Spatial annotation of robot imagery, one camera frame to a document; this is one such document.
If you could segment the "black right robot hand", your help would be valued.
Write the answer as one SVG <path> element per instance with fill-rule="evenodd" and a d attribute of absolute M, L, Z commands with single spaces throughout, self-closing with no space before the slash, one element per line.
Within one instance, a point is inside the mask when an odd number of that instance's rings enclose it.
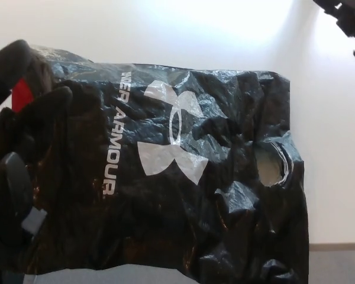
<path fill-rule="evenodd" d="M 355 38 L 355 0 L 314 0 L 324 12 L 337 20 L 347 37 Z"/>

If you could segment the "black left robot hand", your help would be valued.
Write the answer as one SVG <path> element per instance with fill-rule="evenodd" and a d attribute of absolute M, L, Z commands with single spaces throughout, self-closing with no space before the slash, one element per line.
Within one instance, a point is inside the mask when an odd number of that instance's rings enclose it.
<path fill-rule="evenodd" d="M 25 40 L 15 40 L 0 49 L 0 104 L 24 79 L 33 58 Z M 34 209 L 26 168 L 33 155 L 34 134 L 65 112 L 71 100 L 71 90 L 61 87 L 33 99 L 19 112 L 10 108 L 0 112 L 0 243 L 5 246 L 20 246 L 34 233 L 24 225 Z"/>

